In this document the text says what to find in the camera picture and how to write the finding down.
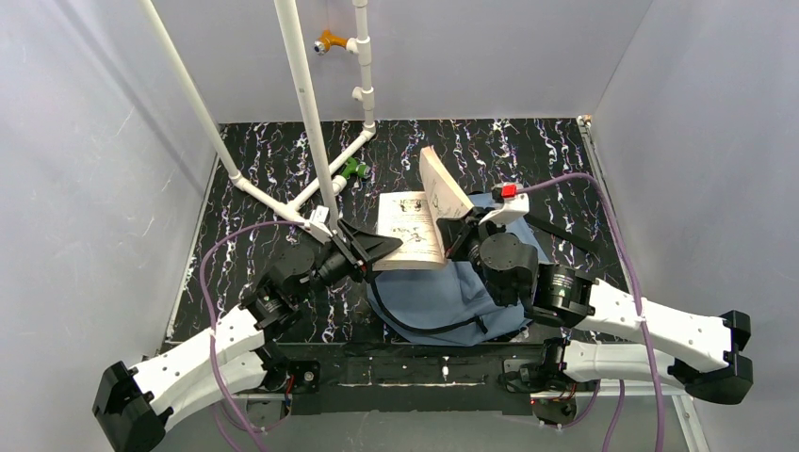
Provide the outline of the orange green treehouse book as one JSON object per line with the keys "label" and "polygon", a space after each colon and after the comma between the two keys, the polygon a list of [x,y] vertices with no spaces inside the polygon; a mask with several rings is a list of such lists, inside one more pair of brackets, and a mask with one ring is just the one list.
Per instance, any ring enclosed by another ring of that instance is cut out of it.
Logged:
{"label": "orange green treehouse book", "polygon": [[448,260],[436,221],[462,218],[474,207],[432,146],[420,151],[419,176],[421,191],[380,195],[376,233],[402,245],[378,260],[376,271],[444,268]]}

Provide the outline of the blue backpack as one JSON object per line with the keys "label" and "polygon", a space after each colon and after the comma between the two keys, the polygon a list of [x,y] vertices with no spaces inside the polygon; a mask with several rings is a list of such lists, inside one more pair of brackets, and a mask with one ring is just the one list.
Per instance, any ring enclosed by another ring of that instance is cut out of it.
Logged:
{"label": "blue backpack", "polygon": [[386,325],[417,345],[471,347],[519,333],[531,322],[520,304],[497,306],[468,262],[378,271],[367,298]]}

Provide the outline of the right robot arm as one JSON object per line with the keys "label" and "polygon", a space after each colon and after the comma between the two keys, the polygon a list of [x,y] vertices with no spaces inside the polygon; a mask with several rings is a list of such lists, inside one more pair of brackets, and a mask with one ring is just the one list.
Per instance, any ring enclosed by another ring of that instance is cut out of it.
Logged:
{"label": "right robot arm", "polygon": [[438,219],[446,257],[470,263],[497,306],[518,306],[535,324],[618,339],[607,345],[549,339],[540,362],[520,365],[511,381],[533,392],[600,379],[651,381],[720,405],[739,404],[748,394],[754,366],[742,351],[751,337],[749,315],[693,315],[572,267],[543,264],[535,247],[491,216],[473,208],[461,218]]}

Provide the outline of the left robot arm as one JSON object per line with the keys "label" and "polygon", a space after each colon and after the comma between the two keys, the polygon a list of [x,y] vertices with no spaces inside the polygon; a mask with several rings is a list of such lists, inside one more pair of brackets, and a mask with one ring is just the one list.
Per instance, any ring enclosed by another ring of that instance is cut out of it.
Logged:
{"label": "left robot arm", "polygon": [[91,411],[113,450],[151,451],[189,415],[286,371],[275,340],[298,322],[302,303],[344,279],[372,281],[375,264],[402,245],[345,221],[335,233],[311,221],[302,228],[326,243],[278,249],[258,283],[208,328],[163,354],[104,370]]}

